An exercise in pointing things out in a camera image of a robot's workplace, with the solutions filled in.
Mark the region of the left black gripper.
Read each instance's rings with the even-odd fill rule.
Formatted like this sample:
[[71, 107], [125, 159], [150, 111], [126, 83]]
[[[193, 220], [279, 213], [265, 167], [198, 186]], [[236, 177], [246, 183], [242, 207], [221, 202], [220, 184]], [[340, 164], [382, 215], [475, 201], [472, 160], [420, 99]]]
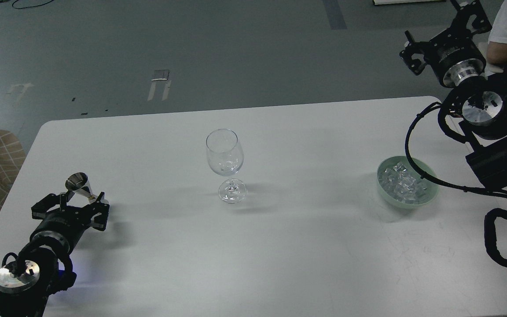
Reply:
[[105, 231], [110, 212], [105, 192], [84, 207], [67, 207], [70, 193], [50, 193], [31, 207], [32, 219], [41, 220], [30, 235], [30, 242], [40, 237], [50, 237], [59, 242], [68, 255], [72, 254], [83, 233], [88, 228]]

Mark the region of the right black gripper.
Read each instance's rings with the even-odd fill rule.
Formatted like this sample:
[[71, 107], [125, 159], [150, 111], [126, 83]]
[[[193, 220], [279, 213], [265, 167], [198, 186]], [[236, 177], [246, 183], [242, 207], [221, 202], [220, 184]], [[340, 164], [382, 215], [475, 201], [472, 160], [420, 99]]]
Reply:
[[456, 16], [449, 28], [430, 41], [416, 41], [406, 30], [407, 43], [400, 51], [400, 58], [414, 75], [420, 75], [430, 65], [445, 88], [455, 88], [466, 78], [483, 74], [486, 60], [472, 39], [492, 30], [479, 0], [451, 0], [450, 3]]

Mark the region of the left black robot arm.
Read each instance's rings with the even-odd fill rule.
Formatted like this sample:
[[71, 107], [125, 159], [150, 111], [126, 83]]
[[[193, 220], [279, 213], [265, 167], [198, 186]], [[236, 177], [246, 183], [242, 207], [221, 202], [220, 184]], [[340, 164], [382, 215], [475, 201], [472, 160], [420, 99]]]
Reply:
[[20, 252], [6, 254], [0, 266], [1, 317], [41, 317], [51, 295], [75, 284], [71, 254], [87, 229], [106, 229], [110, 205], [101, 192], [83, 207], [70, 206], [73, 195], [50, 193], [32, 206], [32, 218], [40, 224]]

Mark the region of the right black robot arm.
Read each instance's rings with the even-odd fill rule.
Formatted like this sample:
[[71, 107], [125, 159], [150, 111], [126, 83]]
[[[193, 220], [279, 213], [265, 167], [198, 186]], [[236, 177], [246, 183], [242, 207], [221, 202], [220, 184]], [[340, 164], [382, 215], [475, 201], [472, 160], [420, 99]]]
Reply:
[[[453, 0], [456, 16], [451, 25], [429, 41], [417, 42], [406, 31], [408, 40], [400, 57], [415, 75], [430, 66], [439, 84], [450, 88], [442, 102], [434, 102], [416, 115], [407, 130], [404, 151], [411, 167], [421, 178], [437, 185], [484, 196], [507, 199], [507, 86], [499, 86], [483, 76], [487, 62], [473, 42], [473, 36], [489, 32], [491, 24], [481, 2]], [[420, 168], [410, 153], [411, 133], [417, 123], [438, 110], [439, 128], [449, 138], [471, 146], [467, 164], [481, 188], [456, 185], [438, 179]], [[484, 219], [487, 254], [507, 268], [507, 259], [497, 248], [495, 221], [507, 220], [507, 210], [495, 208]]]

